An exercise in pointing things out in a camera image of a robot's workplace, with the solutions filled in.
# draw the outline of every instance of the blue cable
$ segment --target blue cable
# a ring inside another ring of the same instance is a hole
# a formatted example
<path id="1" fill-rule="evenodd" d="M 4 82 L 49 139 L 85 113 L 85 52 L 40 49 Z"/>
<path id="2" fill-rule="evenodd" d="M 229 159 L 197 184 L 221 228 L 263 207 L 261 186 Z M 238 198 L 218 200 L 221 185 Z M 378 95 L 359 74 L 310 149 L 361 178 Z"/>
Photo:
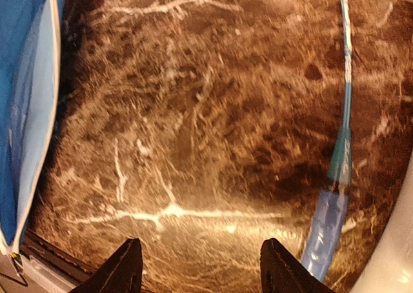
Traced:
<path id="1" fill-rule="evenodd" d="M 350 109 L 352 97 L 352 44 L 348 1 L 341 0 L 345 55 L 345 95 L 343 123 L 339 130 L 328 169 L 328 186 L 320 193 L 314 213 L 310 237 L 301 264 L 320 282 L 330 268 L 347 213 L 346 189 L 351 185 Z"/>

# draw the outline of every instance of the floor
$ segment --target floor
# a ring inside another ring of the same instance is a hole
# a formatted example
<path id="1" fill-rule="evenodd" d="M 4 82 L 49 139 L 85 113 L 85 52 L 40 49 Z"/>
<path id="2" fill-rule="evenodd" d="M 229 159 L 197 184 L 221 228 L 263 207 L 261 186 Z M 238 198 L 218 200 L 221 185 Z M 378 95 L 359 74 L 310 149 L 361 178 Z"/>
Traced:
<path id="1" fill-rule="evenodd" d="M 0 256 L 0 273 L 7 276 L 14 277 L 15 272 L 6 256 Z M 37 283 L 30 278 L 26 278 L 28 287 L 24 288 L 13 281 L 10 281 L 0 276 L 0 293 L 44 293 L 44 291 Z"/>
<path id="2" fill-rule="evenodd" d="M 413 148 L 413 4 L 348 5 L 354 166 L 326 278 L 337 293 L 370 258 Z M 94 268 L 138 237 L 153 292 L 260 292 L 264 240 L 299 258 L 325 186 L 339 0 L 67 0 L 66 12 L 30 229 Z"/>

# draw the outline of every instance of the brown marble floor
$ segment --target brown marble floor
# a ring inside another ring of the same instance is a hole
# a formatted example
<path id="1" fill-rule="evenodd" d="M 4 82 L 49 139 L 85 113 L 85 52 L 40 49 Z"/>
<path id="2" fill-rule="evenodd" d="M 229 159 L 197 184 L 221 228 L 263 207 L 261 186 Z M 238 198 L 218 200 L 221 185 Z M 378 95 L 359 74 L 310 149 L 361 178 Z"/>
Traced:
<path id="1" fill-rule="evenodd" d="M 326 279 L 336 292 L 368 261 L 413 147 L 412 0 L 349 5 L 353 184 Z M 67 0 L 65 10 L 59 131 L 32 230 L 95 267 L 140 238 L 143 284 L 156 293 L 259 292 L 262 242 L 300 256 L 332 155 L 339 0 Z"/>

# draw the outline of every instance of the blue fabric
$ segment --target blue fabric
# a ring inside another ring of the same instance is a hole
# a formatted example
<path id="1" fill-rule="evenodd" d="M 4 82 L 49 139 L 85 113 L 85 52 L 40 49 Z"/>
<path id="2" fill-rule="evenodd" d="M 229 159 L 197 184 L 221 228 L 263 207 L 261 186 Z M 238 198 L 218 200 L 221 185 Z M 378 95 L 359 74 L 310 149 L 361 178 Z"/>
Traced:
<path id="1" fill-rule="evenodd" d="M 60 18 L 63 1 L 58 0 Z M 48 16 L 42 15 L 44 3 L 45 0 L 0 0 L 0 226 L 7 245 L 14 240 L 17 219 L 20 218 L 17 216 L 17 200 L 22 196 L 20 171 L 24 143 L 30 140 L 25 137 L 25 123 L 32 97 L 35 61 L 45 60 L 42 56 L 36 57 L 39 42 L 47 43 L 49 50 L 53 50 L 51 33 L 47 33 L 47 38 L 46 33 L 39 33 L 41 17 L 50 20 L 50 9 Z M 47 74 L 53 81 L 53 74 L 50 71 Z M 47 84 L 45 88 L 49 89 L 50 83 Z M 46 124 L 49 121 L 49 117 L 43 119 Z M 27 205 L 30 189 L 23 192 L 26 202 L 23 205 Z"/>
<path id="2" fill-rule="evenodd" d="M 16 226 L 16 201 L 8 140 L 10 96 L 26 35 L 45 0 L 0 0 L 0 225 L 8 245 Z"/>

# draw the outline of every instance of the white surface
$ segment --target white surface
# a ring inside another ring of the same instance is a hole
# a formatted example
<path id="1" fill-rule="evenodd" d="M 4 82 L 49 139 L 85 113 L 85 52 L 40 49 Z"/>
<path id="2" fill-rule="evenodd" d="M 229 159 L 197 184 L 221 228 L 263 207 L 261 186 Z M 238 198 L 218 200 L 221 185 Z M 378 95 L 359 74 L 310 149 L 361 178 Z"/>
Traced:
<path id="1" fill-rule="evenodd" d="M 25 275 L 33 279 L 48 293 L 67 293 L 75 288 L 75 286 L 52 270 L 43 266 L 35 258 L 30 258 L 30 261 L 24 256 L 21 257 L 23 261 L 23 271 Z"/>
<path id="2" fill-rule="evenodd" d="M 413 154 L 392 216 L 351 293 L 413 293 Z"/>

